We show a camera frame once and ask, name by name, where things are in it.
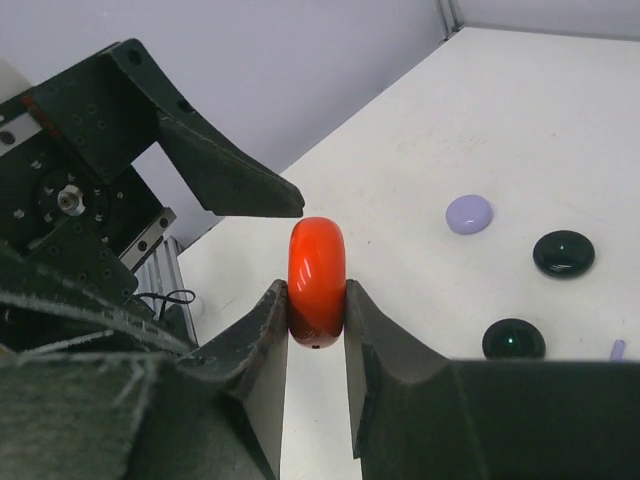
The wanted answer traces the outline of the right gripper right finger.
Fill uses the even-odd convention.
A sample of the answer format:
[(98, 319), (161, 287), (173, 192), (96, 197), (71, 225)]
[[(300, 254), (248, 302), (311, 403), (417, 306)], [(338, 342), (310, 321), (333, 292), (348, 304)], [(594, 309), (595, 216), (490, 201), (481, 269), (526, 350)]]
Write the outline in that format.
[(635, 479), (635, 362), (449, 359), (357, 281), (344, 348), (352, 451), (366, 479)]

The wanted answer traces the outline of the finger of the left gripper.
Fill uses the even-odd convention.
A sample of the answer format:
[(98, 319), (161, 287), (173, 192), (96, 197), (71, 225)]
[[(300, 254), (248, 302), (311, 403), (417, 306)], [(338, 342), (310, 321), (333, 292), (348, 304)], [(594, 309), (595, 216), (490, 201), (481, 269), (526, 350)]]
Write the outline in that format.
[(230, 217), (302, 216), (300, 190), (209, 123), (139, 40), (117, 43), (105, 54), (155, 111), (157, 143), (205, 210)]

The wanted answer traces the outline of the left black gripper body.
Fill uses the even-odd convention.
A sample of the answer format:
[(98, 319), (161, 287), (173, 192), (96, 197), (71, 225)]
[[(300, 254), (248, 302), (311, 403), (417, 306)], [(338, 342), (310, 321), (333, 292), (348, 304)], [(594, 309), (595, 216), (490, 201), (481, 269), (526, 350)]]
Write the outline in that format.
[(173, 212), (136, 171), (97, 184), (61, 154), (21, 102), (29, 82), (1, 72), (1, 238), (84, 290), (146, 322), (155, 312), (136, 295), (133, 271), (152, 252)]

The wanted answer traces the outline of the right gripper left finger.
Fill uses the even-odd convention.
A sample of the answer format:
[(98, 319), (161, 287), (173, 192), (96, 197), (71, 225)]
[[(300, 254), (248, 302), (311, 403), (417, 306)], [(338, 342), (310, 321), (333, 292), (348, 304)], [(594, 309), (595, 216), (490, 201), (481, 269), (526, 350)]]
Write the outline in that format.
[(1, 363), (5, 479), (276, 479), (286, 285), (190, 355), (19, 355)]

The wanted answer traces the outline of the orange charging case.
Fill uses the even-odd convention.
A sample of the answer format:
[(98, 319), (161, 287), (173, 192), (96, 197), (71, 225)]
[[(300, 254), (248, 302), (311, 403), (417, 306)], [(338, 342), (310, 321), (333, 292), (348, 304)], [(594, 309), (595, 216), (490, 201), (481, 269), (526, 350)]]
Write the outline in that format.
[(289, 332), (311, 349), (333, 345), (344, 326), (346, 250), (339, 226), (308, 217), (293, 228), (287, 279)]

